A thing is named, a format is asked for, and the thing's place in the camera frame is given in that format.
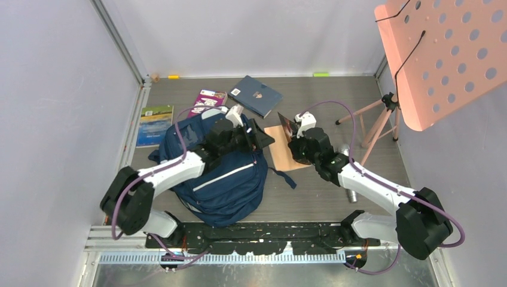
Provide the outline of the navy blue backpack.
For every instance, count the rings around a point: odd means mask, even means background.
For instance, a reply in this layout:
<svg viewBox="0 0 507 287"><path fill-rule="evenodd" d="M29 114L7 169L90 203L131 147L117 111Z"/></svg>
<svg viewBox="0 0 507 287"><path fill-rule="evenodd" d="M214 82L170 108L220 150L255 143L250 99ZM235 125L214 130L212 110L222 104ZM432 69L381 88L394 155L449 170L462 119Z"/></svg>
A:
<svg viewBox="0 0 507 287"><path fill-rule="evenodd" d="M161 164L180 156L183 146L197 147L203 143L213 122L220 118L225 116L196 115L170 126L158 149L148 156L149 160ZM261 204L270 169L262 151L235 151L224 155L216 168L171 190L203 222L226 227L246 218Z"/></svg>

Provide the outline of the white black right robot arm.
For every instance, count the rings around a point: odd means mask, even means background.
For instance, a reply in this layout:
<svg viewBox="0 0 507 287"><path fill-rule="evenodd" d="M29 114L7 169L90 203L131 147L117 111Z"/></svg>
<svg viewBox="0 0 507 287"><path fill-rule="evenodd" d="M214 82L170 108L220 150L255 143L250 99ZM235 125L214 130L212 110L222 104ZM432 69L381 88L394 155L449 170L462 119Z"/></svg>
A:
<svg viewBox="0 0 507 287"><path fill-rule="evenodd" d="M328 135L319 127L297 136L284 128L292 158L312 165L319 176L338 187L356 191L373 201L388 215L356 210L341 222L341 237L348 245L363 239L397 243L412 257L424 260L453 233L442 204L428 188L414 190L369 173L348 155L335 151Z"/></svg>

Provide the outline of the dark Three Days book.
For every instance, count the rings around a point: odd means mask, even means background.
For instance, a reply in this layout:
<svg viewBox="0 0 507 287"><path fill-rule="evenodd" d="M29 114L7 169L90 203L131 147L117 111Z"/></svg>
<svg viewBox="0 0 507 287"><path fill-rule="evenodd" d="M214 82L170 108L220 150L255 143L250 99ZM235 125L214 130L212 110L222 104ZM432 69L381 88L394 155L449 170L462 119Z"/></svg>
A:
<svg viewBox="0 0 507 287"><path fill-rule="evenodd" d="M280 124L266 127L265 133L274 138L274 143L269 145L274 168L281 172L310 167L307 161L295 161L293 159L289 143L297 136L298 124L278 113Z"/></svg>

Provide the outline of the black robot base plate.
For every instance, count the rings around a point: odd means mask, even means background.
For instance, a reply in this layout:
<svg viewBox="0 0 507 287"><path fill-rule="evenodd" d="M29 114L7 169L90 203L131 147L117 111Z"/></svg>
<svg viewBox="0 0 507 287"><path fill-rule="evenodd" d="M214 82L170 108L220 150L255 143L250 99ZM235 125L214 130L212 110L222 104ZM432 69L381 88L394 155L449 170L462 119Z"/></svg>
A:
<svg viewBox="0 0 507 287"><path fill-rule="evenodd" d="M343 247L376 247L378 239L360 239L338 222L241 222L211 227L201 222L184 222L174 235L161 242L198 255L281 254L291 248L295 255L332 254Z"/></svg>

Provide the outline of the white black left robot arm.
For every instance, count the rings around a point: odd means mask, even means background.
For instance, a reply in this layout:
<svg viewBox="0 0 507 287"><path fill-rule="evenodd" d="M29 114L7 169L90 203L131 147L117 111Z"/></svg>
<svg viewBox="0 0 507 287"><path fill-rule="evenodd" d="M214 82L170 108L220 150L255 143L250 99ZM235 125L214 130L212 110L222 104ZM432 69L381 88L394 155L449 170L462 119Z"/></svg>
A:
<svg viewBox="0 0 507 287"><path fill-rule="evenodd" d="M160 236L170 248L179 246L183 231L172 215L152 208L154 198L210 172L231 152L257 152L274 142L254 119L247 124L220 119L199 144L179 157L148 169L120 169L100 202L100 208L111 219L112 238L118 240L142 231Z"/></svg>

